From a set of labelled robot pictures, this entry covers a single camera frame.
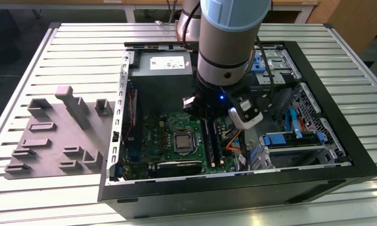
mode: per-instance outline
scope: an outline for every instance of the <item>cpu socket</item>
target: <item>cpu socket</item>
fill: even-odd
[[[191,129],[176,129],[173,131],[175,152],[183,156],[195,150],[193,131]]]

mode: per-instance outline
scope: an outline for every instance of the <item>slotted aluminum surface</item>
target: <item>slotted aluminum surface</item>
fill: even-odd
[[[3,225],[377,225],[377,178],[312,203],[133,222],[97,203],[100,175],[7,180],[4,167],[28,122],[32,98],[59,103],[71,85],[85,102],[115,100],[127,41],[176,40],[175,26],[63,24],[49,29],[0,118],[0,223]],[[361,142],[377,163],[377,79],[335,30],[320,24],[264,24],[260,39],[297,41]]]

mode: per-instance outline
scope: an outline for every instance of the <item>motherboard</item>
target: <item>motherboard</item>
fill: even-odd
[[[187,162],[199,167],[199,174],[233,172],[235,156],[224,156],[224,164],[211,165],[204,146],[203,127],[199,119],[187,113],[144,116],[143,145],[140,150],[128,150],[128,179],[157,177],[152,171]],[[216,120],[220,136],[228,130],[224,118]]]

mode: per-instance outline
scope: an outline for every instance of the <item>green circuit board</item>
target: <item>green circuit board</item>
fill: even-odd
[[[223,118],[217,119],[217,126],[220,132],[227,130]],[[192,134],[191,139],[195,144],[192,151],[185,155],[176,152],[175,146],[175,135],[181,131]],[[141,164],[132,166],[133,178],[148,178],[148,165],[144,165],[144,163],[152,164],[164,161],[201,161],[201,174],[235,171],[233,156],[224,158],[224,165],[216,167],[209,166],[203,143],[201,122],[185,113],[148,115],[144,117]]]

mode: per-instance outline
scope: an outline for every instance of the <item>blue plastic latch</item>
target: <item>blue plastic latch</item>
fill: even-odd
[[[263,140],[264,140],[264,144],[271,145],[271,140],[269,140],[269,136],[263,136]]]
[[[253,151],[252,151],[252,153],[251,153],[251,159],[253,158],[253,156],[256,155],[256,153],[257,153],[257,146],[255,147],[255,149],[253,149]]]
[[[320,144],[323,144],[323,143],[324,143],[324,141],[325,141],[325,139],[324,139],[324,134],[323,134],[321,132],[317,132],[317,133],[316,133],[316,135],[317,135],[317,138],[319,138]]]
[[[268,136],[269,136],[271,143],[273,145],[283,145],[287,143],[284,134],[271,134]]]
[[[288,108],[285,113],[285,126],[287,126],[287,132],[291,131],[291,121],[293,125],[293,130],[297,138],[303,138],[301,132],[300,132],[300,126],[297,124],[297,116],[296,111],[293,108]]]
[[[264,73],[264,72],[265,72],[265,67],[263,67],[263,64],[260,62],[260,56],[255,56],[255,62],[253,62],[253,66],[252,66],[249,73],[255,74],[255,73]]]

